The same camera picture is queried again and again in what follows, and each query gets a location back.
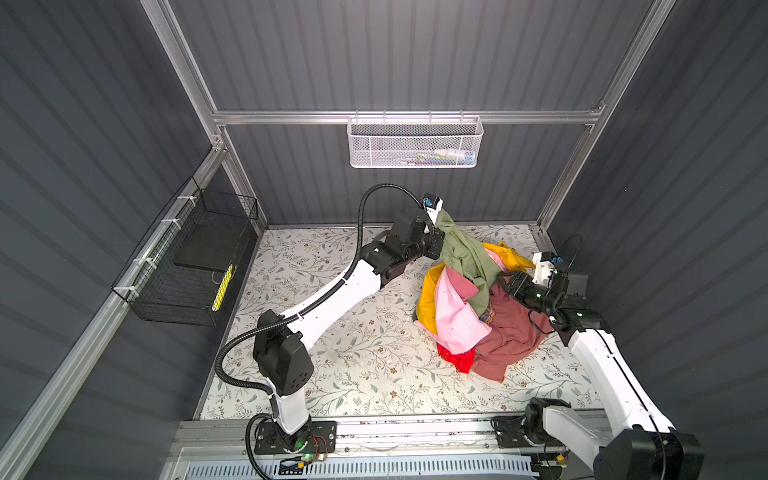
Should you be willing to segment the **olive green shirt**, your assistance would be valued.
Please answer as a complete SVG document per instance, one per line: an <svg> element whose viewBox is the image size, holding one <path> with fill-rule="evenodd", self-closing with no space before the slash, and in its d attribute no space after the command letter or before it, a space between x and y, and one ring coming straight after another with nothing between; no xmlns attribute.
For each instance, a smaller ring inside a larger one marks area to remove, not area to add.
<svg viewBox="0 0 768 480"><path fill-rule="evenodd" d="M502 269L483 244L458 226L445 210L438 213L436 227L444 233L440 258L478 289L466 302L480 316L489 307L490 288Z"/></svg>

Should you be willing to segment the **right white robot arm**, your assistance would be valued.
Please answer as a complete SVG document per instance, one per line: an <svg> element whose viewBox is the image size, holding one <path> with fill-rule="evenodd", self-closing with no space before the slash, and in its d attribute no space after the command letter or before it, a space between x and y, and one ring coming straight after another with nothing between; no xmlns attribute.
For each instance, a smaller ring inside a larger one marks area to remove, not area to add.
<svg viewBox="0 0 768 480"><path fill-rule="evenodd" d="M504 272L496 287L527 314L541 313L553 333L580 362L603 405L608 431L589 426L566 401L534 398L520 419L530 445L562 445L591 468L596 479L696 479L705 453L654 404L624 360L601 314L567 298L567 275L556 270L537 280Z"/></svg>

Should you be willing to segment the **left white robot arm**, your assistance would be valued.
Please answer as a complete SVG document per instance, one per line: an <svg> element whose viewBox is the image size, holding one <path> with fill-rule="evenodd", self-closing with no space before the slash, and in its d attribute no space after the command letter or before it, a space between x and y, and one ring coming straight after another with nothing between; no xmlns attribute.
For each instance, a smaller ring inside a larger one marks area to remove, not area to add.
<svg viewBox="0 0 768 480"><path fill-rule="evenodd" d="M337 320L376 294L421 257L439 257L444 234L436 228L443 200L426 196L420 209L398 213L392 228L363 245L360 258L302 303L278 315L269 310L257 325L270 329L255 337L253 357L271 389L273 418L282 433L308 432L305 386L314 373L309 350Z"/></svg>

